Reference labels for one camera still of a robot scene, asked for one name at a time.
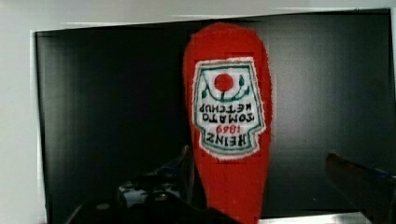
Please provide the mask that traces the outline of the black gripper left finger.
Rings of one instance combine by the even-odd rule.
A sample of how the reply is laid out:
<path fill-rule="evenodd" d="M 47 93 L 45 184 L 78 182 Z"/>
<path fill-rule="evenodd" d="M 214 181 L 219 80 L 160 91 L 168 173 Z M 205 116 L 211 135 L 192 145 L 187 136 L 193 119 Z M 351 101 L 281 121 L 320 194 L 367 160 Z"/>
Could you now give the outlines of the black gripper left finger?
<path fill-rule="evenodd" d="M 114 199 L 78 206 L 64 224 L 241 224 L 219 210 L 191 204 L 191 148 L 160 168 L 121 184 Z"/>

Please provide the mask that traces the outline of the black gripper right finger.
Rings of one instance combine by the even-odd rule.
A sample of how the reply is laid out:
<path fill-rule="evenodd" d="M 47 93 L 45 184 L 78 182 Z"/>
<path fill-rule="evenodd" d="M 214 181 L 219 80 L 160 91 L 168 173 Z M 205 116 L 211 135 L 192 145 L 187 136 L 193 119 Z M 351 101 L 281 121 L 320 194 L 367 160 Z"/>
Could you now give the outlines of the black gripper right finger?
<path fill-rule="evenodd" d="M 329 153 L 326 176 L 373 224 L 395 224 L 395 175 Z"/>

